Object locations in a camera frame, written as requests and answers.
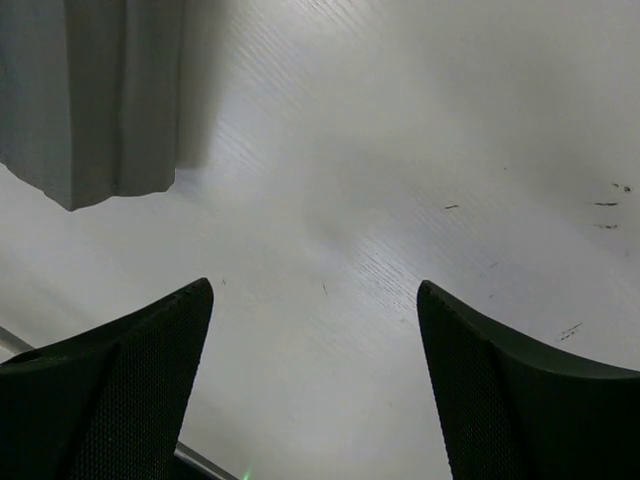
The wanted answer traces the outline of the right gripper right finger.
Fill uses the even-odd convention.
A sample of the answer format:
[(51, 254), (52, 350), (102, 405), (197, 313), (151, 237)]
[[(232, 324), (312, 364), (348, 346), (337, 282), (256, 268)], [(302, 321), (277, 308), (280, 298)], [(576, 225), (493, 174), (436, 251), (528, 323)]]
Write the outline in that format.
[(453, 478), (638, 478), (638, 371), (542, 343), (430, 281), (417, 313)]

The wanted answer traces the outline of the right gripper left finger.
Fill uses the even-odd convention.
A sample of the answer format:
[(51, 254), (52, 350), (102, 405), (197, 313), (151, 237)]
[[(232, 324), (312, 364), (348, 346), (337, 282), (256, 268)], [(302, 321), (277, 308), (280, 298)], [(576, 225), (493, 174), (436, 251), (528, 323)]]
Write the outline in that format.
[(207, 478), (175, 450), (213, 304), (201, 278), (2, 362), (2, 478)]

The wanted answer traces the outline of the grey pleated skirt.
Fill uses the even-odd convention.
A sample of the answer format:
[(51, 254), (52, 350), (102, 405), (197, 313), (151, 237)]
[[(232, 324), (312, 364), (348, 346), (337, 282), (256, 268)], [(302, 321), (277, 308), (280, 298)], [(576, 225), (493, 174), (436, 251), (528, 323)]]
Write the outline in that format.
[(74, 211), (166, 191), (177, 165), (181, 1), (5, 1), (1, 162)]

